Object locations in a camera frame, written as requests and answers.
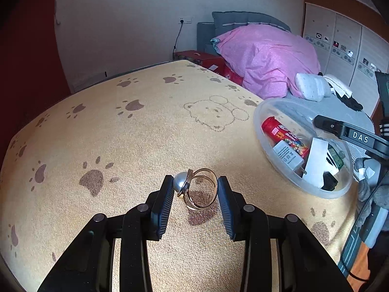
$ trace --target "gray headboard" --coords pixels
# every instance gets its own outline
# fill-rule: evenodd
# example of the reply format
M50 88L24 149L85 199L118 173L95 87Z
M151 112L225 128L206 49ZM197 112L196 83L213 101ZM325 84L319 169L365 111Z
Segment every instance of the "gray headboard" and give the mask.
M239 26L248 24L268 24L283 31L290 32L288 25L267 14L229 11L229 12L212 12L214 22L197 23L197 50L208 54L217 55L212 46L211 39L223 33L229 32Z

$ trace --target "black cable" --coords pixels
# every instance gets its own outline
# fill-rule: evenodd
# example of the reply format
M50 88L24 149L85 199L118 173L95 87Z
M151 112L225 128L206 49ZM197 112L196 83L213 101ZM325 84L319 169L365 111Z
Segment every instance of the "black cable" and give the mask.
M178 37L180 36L182 26L184 25L184 20L180 20L180 22L181 22L181 27L180 27L180 31L178 32L177 38L176 38L176 43L174 44L173 53L172 53L172 60L174 60L174 51L176 50Z
M346 266L346 264L345 264L345 262L344 262L344 260L343 260L344 249L346 248L347 243L348 243L348 241L350 240L351 232L353 231L355 225L356 225L357 222L359 221L359 218L361 217L362 212L366 209L367 204L370 203L371 198L374 196L375 192L378 190L378 188L379 188L380 186L381 186L381 183L379 183L379 184L374 188L373 192L372 192L372 193L369 195L369 197L367 198L365 204L363 205L361 211L360 211L359 214L358 214L357 219L355 220L355 222L354 222L354 224L353 224L353 227L351 228L351 231L350 231L350 233L349 233L349 236L347 237L346 243L345 243L345 245L343 246L342 252L340 253L340 260L339 260L339 261L340 261L340 262L342 263L342 265L344 266L344 269L348 272L348 274L349 274L352 278L354 278L354 279L356 279L356 280L358 280L358 281L362 281L362 282L368 282L369 280L362 279L362 278L360 278L360 277L354 275L350 270L347 269L347 266Z

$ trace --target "clear plastic bowl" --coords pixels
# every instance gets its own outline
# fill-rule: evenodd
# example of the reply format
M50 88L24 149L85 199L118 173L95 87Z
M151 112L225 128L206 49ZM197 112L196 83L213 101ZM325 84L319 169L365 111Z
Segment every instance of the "clear plastic bowl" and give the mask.
M299 189L324 199L336 199L344 195L353 181L353 162L347 145L335 137L317 129L313 125L316 113L297 102L289 99L267 99L261 102L254 111L254 126L257 137L271 164L285 178ZM328 141L340 156L343 156L344 166L334 175L338 181L335 190L325 191L314 187L292 171L273 150L275 142L263 132L262 123L270 116L274 116L281 124L299 138L306 146L311 147L312 138L320 137Z

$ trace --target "pink blanket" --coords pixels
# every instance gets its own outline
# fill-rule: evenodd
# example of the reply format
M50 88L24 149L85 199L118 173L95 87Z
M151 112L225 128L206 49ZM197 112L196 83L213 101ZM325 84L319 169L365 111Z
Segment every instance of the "pink blanket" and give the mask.
M296 74L320 71L310 43L270 25L249 24L217 38L219 53L243 77L243 87L262 99L283 98L287 89L302 98Z

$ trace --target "electrical outlet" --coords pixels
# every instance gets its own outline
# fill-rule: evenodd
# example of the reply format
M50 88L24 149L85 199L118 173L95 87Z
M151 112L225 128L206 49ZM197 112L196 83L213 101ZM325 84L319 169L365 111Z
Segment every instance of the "electrical outlet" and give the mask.
M180 17L180 20L178 21L178 24L181 24L181 20L184 20L184 24L192 23L192 17L191 16Z

